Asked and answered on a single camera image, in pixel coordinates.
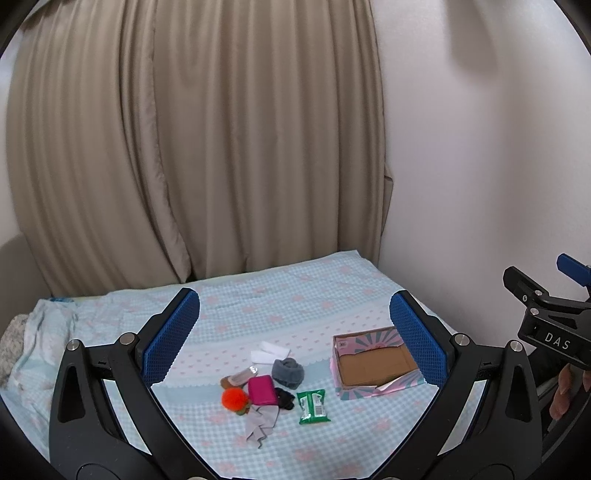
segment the light blue bedsheet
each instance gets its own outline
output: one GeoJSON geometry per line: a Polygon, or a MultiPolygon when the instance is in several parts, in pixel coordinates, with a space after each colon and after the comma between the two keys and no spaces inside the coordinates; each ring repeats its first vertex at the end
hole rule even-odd
{"type": "MultiPolygon", "coordinates": [[[[383,397],[337,398],[329,369],[332,336],[391,325],[389,299],[401,289],[356,252],[188,286],[200,294],[200,320],[166,380],[153,391],[186,439],[222,476],[269,480],[369,476],[402,442],[437,391],[422,383],[383,397]],[[301,426],[297,407],[282,411],[273,433],[256,450],[245,442],[245,419],[220,405],[219,380],[250,366],[249,353],[262,340],[287,346],[304,365],[306,379],[298,391],[326,389],[331,422],[301,426]]],[[[24,354],[1,393],[45,457],[51,398],[66,343],[79,338],[87,346],[101,345],[122,333],[137,332],[179,288],[38,303],[27,323],[24,354]]],[[[270,367],[261,367],[261,373],[266,369],[270,367]]],[[[461,441],[482,388],[483,382],[475,385],[444,450],[461,441]]],[[[115,385],[107,382],[107,389],[128,440],[146,450],[115,385]]]]}

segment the green snack package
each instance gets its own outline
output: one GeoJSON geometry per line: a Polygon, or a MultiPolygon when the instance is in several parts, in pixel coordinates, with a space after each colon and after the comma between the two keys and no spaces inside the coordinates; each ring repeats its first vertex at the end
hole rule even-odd
{"type": "Polygon", "coordinates": [[[324,409],[324,395],[324,389],[297,394],[297,401],[302,409],[300,425],[330,421],[324,409]]]}

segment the beige curtain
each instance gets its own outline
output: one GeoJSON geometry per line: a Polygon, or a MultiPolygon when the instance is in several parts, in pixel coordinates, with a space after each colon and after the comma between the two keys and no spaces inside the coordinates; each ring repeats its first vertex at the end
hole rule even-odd
{"type": "Polygon", "coordinates": [[[7,135],[18,220],[56,295],[338,250],[377,262],[369,0],[54,0],[27,23],[7,135]]]}
{"type": "Polygon", "coordinates": [[[24,28],[8,104],[20,228],[52,293],[186,280],[153,81],[155,0],[53,1],[24,28]]]}
{"type": "Polygon", "coordinates": [[[382,86],[369,0],[169,0],[155,91],[198,277],[357,249],[377,262],[382,86]]]}

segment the rolled gray sock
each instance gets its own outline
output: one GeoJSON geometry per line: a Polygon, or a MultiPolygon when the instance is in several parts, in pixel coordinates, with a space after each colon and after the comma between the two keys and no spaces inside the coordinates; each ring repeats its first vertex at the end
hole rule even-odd
{"type": "Polygon", "coordinates": [[[271,376],[279,385],[295,390],[304,381],[304,367],[293,358],[275,360],[271,376]]]}

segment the pompom keychain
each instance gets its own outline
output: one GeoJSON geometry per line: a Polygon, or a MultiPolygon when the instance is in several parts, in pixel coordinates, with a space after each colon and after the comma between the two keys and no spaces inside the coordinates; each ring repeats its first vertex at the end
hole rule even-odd
{"type": "Polygon", "coordinates": [[[222,393],[222,405],[237,415],[244,415],[248,413],[251,401],[243,389],[228,388],[222,393]]]}

